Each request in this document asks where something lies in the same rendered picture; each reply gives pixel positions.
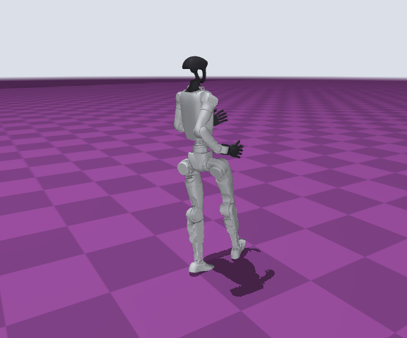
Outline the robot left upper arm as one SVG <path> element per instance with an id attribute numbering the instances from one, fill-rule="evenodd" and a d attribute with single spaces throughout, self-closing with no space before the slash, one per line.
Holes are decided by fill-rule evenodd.
<path id="1" fill-rule="evenodd" d="M 174 121 L 174 128 L 179 132 L 184 132 L 183 124 L 182 124 L 182 114 L 181 114 L 181 106 L 180 106 L 180 95 L 182 92 L 178 92 L 176 94 L 176 109 L 175 109 L 175 121 Z"/>

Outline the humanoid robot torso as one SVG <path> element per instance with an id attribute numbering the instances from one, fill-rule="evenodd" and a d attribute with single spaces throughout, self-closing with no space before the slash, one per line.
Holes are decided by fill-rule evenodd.
<path id="1" fill-rule="evenodd" d="M 204 92 L 210 93 L 208 90 L 205 90 L 204 87 L 202 89 L 200 86 L 199 89 L 200 90 L 197 90 L 196 92 L 186 92 L 185 89 L 180 95 L 182 124 L 187 139 L 196 141 L 192 147 L 193 151 L 188 153 L 189 168 L 198 172 L 209 172 L 207 161 L 209 158 L 213 157 L 213 153 L 212 151 L 207 151 L 207 146 L 204 146 L 202 143 L 203 138 L 196 138 L 193 134 L 202 106 L 201 98 L 204 95 Z M 210 120 L 206 123 L 206 127 L 211 135 L 213 134 L 213 116 L 214 110 Z"/>

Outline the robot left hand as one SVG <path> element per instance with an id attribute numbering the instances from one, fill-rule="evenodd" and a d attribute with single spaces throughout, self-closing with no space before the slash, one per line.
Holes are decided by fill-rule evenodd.
<path id="1" fill-rule="evenodd" d="M 217 109 L 215 109 L 214 110 L 214 112 L 216 112 L 217 111 Z M 228 121 L 228 120 L 222 120 L 223 118 L 227 118 L 227 116 L 223 116 L 223 117 L 221 117 L 221 118 L 219 118 L 220 116 L 222 116 L 222 115 L 225 115 L 226 113 L 222 113 L 224 110 L 221 110 L 221 111 L 219 111 L 218 113 L 216 113 L 214 116 L 213 116 L 213 126 L 216 126 L 216 125 L 219 125 L 219 123 L 223 123 L 223 122 L 225 122 L 225 121 Z M 222 113 L 222 114 L 220 114 L 220 113 Z M 220 115 L 218 115 L 218 114 L 220 114 Z M 218 116 L 217 116 L 218 115 Z M 219 119 L 218 119 L 219 118 Z M 221 120 L 220 122 L 219 122 L 219 120 Z"/>

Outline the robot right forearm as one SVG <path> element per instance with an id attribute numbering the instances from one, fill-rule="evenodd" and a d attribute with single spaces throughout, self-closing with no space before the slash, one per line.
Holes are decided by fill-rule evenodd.
<path id="1" fill-rule="evenodd" d="M 229 147 L 222 146 L 211 135 L 207 127 L 202 127 L 200 129 L 200 135 L 203 138 L 202 143 L 207 146 L 213 153 L 216 154 L 227 154 Z"/>

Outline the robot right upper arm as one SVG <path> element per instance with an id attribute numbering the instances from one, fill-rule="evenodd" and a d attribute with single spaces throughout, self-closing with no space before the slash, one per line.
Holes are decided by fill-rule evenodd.
<path id="1" fill-rule="evenodd" d="M 196 138 L 202 138 L 200 135 L 200 129 L 206 127 L 206 123 L 210 120 L 213 110 L 218 104 L 218 99 L 212 94 L 204 92 L 204 95 L 201 98 L 201 103 L 201 110 L 193 131 Z"/>

